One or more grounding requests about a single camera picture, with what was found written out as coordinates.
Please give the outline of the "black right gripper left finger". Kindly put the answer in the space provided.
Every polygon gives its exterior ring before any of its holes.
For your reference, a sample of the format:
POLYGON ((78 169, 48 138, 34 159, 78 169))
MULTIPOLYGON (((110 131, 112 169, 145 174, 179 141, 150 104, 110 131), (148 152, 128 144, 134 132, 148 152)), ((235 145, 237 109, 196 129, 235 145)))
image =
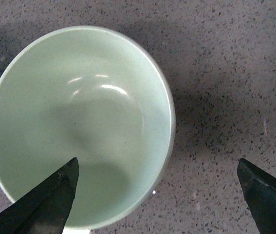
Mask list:
POLYGON ((75 198, 76 157, 0 213, 0 234, 61 234, 75 198))

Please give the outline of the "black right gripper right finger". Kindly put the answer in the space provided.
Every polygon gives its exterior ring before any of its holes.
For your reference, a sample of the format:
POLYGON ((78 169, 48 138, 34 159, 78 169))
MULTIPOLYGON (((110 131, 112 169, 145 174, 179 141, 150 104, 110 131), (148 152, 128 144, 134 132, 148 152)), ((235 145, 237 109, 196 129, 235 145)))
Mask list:
POLYGON ((259 232, 276 234, 276 178, 244 158, 239 160, 237 174, 259 232))

